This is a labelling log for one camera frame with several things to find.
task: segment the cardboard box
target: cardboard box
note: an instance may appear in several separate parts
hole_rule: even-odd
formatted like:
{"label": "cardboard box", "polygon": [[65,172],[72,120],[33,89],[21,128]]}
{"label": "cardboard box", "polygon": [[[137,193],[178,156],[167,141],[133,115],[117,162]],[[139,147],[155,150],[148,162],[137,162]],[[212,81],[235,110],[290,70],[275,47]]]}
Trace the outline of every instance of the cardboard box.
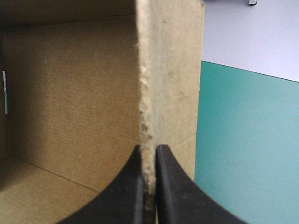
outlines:
{"label": "cardboard box", "polygon": [[200,0],[0,2],[0,223],[73,213],[136,144],[149,194],[158,144],[193,176],[203,15]]}

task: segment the cardboard wall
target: cardboard wall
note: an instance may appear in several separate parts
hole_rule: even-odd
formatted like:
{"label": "cardboard wall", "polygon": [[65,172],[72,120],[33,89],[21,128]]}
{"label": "cardboard wall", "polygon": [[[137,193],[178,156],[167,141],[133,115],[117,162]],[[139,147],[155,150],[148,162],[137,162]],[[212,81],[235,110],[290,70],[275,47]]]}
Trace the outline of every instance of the cardboard wall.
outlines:
{"label": "cardboard wall", "polygon": [[134,15],[134,0],[2,0],[0,26],[91,21]]}
{"label": "cardboard wall", "polygon": [[143,175],[151,194],[159,144],[170,145],[187,174],[194,177],[204,9],[200,0],[140,0],[137,4]]}
{"label": "cardboard wall", "polygon": [[3,29],[10,153],[102,190],[138,136],[134,17]]}

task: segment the wall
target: wall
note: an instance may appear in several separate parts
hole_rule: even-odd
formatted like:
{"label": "wall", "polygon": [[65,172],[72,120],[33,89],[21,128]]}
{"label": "wall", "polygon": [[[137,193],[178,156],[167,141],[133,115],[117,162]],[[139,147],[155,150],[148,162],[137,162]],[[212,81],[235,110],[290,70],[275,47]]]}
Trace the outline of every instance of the wall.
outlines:
{"label": "wall", "polygon": [[299,220],[299,83],[202,63],[196,183],[251,224]]}
{"label": "wall", "polygon": [[206,0],[203,60],[299,81],[299,1]]}
{"label": "wall", "polygon": [[251,224],[299,220],[298,10],[206,0],[195,182]]}

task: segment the box floor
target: box floor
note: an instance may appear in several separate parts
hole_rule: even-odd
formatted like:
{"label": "box floor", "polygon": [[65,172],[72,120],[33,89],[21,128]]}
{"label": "box floor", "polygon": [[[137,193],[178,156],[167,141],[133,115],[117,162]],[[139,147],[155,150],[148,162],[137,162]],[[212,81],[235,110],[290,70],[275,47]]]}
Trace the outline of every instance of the box floor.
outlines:
{"label": "box floor", "polygon": [[0,161],[0,217],[5,224],[48,224],[98,193],[14,157]]}

